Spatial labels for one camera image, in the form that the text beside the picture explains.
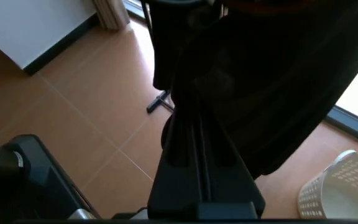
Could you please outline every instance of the tiled floor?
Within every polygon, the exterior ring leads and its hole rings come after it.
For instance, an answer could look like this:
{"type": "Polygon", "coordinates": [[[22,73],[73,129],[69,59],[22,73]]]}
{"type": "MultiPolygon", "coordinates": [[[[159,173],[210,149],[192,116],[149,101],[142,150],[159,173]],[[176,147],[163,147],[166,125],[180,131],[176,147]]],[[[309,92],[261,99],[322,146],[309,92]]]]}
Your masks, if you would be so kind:
{"type": "MultiPolygon", "coordinates": [[[[145,108],[153,49],[145,26],[119,33],[94,29],[27,77],[0,52],[0,144],[34,133],[104,217],[146,206],[169,116],[145,108]]],[[[264,218],[297,218],[300,187],[358,141],[321,123],[279,170],[256,180],[264,218]]]]}

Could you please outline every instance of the chair leg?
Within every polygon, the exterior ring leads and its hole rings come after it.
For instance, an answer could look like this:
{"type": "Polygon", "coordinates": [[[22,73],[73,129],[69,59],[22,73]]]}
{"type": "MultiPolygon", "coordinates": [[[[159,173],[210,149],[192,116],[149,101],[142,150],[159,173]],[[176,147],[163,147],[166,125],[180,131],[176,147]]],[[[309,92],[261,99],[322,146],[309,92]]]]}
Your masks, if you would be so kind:
{"type": "Polygon", "coordinates": [[[146,108],[147,113],[153,113],[153,111],[160,105],[163,105],[166,109],[173,111],[173,106],[171,106],[169,103],[165,101],[165,99],[169,96],[171,92],[170,91],[163,91],[161,94],[159,94],[151,104],[149,104],[146,108]]]}

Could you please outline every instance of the white wall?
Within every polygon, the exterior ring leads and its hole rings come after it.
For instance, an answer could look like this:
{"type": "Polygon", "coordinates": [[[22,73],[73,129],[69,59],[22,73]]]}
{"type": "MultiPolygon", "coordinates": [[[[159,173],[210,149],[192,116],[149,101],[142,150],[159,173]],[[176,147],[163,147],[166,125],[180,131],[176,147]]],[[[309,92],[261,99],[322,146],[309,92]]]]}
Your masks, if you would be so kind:
{"type": "Polygon", "coordinates": [[[94,12],[91,0],[0,0],[0,49],[24,68],[94,12]]]}

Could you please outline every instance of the curtain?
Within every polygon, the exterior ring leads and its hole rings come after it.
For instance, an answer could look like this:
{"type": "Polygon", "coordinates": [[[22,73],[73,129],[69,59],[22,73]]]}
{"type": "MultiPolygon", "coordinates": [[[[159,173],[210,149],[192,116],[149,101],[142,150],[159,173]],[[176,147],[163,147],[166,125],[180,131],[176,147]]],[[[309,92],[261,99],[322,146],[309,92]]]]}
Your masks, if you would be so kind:
{"type": "Polygon", "coordinates": [[[93,0],[103,28],[121,30],[129,23],[129,16],[122,0],[93,0]]]}

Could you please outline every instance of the laundry basket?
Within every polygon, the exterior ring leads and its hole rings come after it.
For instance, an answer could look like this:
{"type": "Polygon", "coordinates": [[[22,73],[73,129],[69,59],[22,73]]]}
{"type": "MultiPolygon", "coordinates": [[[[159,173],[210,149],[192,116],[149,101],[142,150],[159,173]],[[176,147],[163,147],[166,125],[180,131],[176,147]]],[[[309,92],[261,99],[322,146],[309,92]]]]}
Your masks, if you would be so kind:
{"type": "Polygon", "coordinates": [[[298,196],[301,218],[358,219],[358,153],[340,154],[298,196]]]}

